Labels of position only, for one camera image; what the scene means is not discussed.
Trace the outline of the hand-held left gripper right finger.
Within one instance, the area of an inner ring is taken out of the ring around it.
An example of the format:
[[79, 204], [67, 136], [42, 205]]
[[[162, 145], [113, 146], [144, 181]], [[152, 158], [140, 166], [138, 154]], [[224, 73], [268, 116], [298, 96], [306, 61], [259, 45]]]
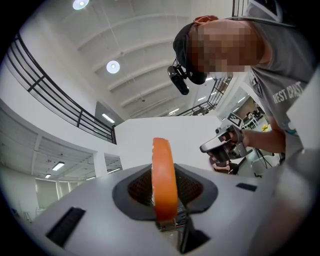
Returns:
[[262, 178], [179, 165], [215, 185], [210, 207], [190, 213], [180, 250], [185, 256], [288, 256], [312, 250], [320, 228], [320, 152], [303, 149]]

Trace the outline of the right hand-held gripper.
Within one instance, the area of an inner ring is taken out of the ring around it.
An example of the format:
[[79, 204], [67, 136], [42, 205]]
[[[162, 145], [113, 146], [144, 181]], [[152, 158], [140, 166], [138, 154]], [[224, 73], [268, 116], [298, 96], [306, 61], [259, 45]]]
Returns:
[[244, 144], [244, 134], [241, 130], [242, 119], [230, 113], [226, 118], [228, 123], [215, 130], [216, 137], [202, 144], [202, 153], [212, 153], [219, 162], [236, 160], [246, 157], [253, 150]]

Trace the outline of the person's right hand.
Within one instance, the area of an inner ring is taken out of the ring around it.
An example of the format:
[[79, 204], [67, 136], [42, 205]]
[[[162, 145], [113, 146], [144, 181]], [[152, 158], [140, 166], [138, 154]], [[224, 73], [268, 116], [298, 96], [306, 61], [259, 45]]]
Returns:
[[[242, 130], [240, 131], [240, 133], [241, 133], [241, 136], [240, 136], [240, 137], [242, 138], [241, 142], [243, 143], [243, 146], [246, 148], [246, 147], [249, 146], [249, 138], [248, 138], [248, 136], [246, 135], [246, 130], [242, 129]], [[234, 144], [237, 144], [238, 141], [239, 141], [239, 136], [238, 136], [238, 134], [237, 134], [236, 132], [234, 132], [234, 131], [229, 132], [228, 134], [229, 134], [232, 142], [233, 142]]]

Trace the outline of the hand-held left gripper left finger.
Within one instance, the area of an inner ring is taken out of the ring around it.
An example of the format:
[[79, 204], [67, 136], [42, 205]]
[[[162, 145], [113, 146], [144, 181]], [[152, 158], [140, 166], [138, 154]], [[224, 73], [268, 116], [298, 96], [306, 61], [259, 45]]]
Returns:
[[50, 256], [177, 256], [156, 227], [150, 176], [144, 164], [85, 181], [28, 233]]

